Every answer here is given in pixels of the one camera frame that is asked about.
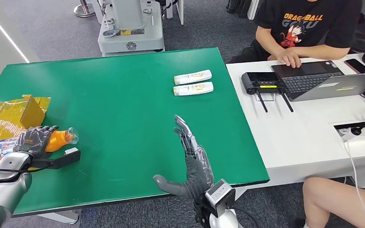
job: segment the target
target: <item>person's hand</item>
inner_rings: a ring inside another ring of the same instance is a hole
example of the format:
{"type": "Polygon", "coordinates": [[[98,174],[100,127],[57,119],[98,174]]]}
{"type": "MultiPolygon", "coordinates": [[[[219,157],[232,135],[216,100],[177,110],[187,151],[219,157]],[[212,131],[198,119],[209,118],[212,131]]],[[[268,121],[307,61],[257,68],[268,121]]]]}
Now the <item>person's hand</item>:
{"type": "Polygon", "coordinates": [[[199,199],[201,195],[213,186],[213,173],[206,156],[205,150],[199,146],[192,132],[183,119],[175,117],[175,128],[185,150],[185,164],[187,166],[187,180],[184,183],[176,183],[166,180],[162,175],[154,175],[153,180],[163,191],[176,196],[192,200],[199,199]]]}
{"type": "Polygon", "coordinates": [[[279,52],[276,56],[279,62],[286,64],[287,66],[292,66],[293,68],[299,68],[301,66],[301,61],[296,52],[292,47],[287,48],[279,52]]]}
{"type": "Polygon", "coordinates": [[[56,129],[58,129],[58,126],[38,126],[24,130],[20,134],[13,152],[26,152],[34,158],[41,158],[45,153],[45,147],[52,132],[56,129]]]}
{"type": "Polygon", "coordinates": [[[272,61],[272,60],[277,60],[277,58],[273,55],[270,55],[267,60],[272,61]]]}

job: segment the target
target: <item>white bottle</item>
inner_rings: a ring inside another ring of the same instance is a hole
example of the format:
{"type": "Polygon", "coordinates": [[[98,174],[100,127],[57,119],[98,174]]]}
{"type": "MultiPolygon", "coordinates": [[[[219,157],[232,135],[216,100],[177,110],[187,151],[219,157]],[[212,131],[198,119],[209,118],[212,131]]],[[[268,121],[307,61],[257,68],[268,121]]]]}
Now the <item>white bottle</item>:
{"type": "Polygon", "coordinates": [[[174,77],[174,83],[176,85],[193,83],[193,82],[200,82],[205,81],[212,78],[212,73],[210,70],[203,70],[200,72],[186,74],[186,75],[178,75],[174,77]]]}
{"type": "Polygon", "coordinates": [[[173,91],[176,96],[205,94],[213,91],[213,84],[212,82],[202,82],[192,85],[180,85],[175,86],[173,91]]]}

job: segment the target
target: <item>laptop keyboard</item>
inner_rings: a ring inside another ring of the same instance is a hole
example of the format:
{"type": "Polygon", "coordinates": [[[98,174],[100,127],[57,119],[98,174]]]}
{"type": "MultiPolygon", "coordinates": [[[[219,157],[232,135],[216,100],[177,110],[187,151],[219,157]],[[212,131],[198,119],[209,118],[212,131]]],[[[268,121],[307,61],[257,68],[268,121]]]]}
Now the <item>laptop keyboard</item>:
{"type": "Polygon", "coordinates": [[[282,78],[289,93],[305,93],[308,90],[316,87],[320,83],[329,79],[332,76],[340,76],[342,73],[313,75],[313,76],[297,76],[282,78]]]}

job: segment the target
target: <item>green tabletop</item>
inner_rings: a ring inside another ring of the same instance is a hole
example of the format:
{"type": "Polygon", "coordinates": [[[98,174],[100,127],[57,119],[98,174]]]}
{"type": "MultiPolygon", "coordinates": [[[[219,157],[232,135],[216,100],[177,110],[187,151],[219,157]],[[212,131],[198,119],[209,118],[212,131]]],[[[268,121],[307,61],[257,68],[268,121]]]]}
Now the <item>green tabletop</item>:
{"type": "Polygon", "coordinates": [[[33,173],[15,214],[164,194],[155,174],[170,181],[186,176],[175,114],[205,148],[215,181],[269,180],[217,48],[6,66],[0,101],[22,94],[52,97],[43,124],[77,128],[82,155],[62,169],[33,173]],[[174,96],[175,75],[205,69],[213,92],[174,96]]]}

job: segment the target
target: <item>robotic arm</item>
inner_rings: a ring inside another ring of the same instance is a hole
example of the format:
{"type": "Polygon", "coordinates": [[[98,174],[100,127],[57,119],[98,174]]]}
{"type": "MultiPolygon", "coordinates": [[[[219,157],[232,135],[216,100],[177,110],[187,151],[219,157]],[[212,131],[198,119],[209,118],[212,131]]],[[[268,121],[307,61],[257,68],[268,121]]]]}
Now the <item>robotic arm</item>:
{"type": "Polygon", "coordinates": [[[236,214],[229,207],[235,202],[235,189],[221,179],[213,184],[213,172],[205,150],[197,143],[187,123],[174,116],[185,152],[187,180],[175,183],[161,175],[153,176],[160,189],[176,196],[194,200],[196,221],[204,228],[242,228],[236,214]]]}
{"type": "Polygon", "coordinates": [[[76,148],[54,160],[44,159],[45,147],[56,127],[37,127],[27,129],[18,141],[18,147],[0,160],[0,227],[10,219],[23,195],[32,182],[31,172],[42,169],[59,169],[80,160],[76,148]]]}

